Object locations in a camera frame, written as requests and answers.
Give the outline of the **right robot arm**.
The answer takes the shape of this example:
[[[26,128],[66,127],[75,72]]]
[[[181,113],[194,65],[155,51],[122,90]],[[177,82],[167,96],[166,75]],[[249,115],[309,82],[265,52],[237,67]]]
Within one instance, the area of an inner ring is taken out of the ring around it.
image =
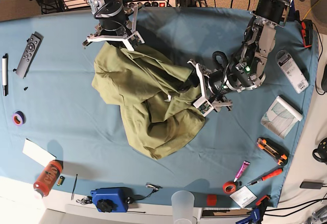
[[[138,10],[142,3],[134,0],[87,0],[94,19],[99,23],[96,32],[87,36],[83,46],[93,42],[106,41],[122,44],[129,51],[134,51],[145,41],[136,29]]]

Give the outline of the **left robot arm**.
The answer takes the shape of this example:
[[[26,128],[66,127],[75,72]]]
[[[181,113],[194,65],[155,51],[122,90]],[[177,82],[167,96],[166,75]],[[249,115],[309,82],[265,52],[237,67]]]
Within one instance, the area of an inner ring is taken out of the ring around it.
[[[250,91],[263,84],[268,55],[275,46],[275,28],[285,26],[292,1],[259,0],[240,48],[230,58],[221,51],[213,52],[214,70],[192,59],[188,61],[194,68],[188,81],[201,90],[193,106],[202,116],[219,112],[222,107],[231,110],[232,101],[226,94]]]

